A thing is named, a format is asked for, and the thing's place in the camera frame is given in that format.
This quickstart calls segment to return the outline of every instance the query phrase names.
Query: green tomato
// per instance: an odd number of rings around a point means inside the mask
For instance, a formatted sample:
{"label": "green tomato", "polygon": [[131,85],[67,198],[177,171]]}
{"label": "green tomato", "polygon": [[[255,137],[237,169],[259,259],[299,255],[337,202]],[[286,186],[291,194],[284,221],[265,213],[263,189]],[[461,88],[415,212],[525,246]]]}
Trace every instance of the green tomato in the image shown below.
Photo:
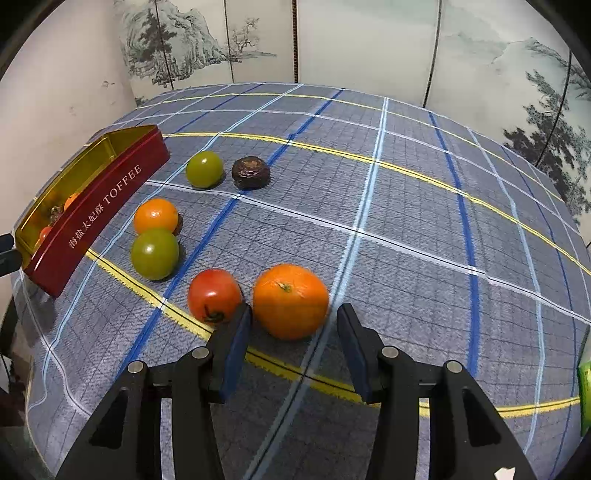
{"label": "green tomato", "polygon": [[163,228],[147,230],[131,246],[131,264],[150,280],[168,277],[178,262],[176,237]]}
{"label": "green tomato", "polygon": [[208,189],[223,175],[223,161],[211,151],[195,153],[187,164],[187,180],[198,189]]}

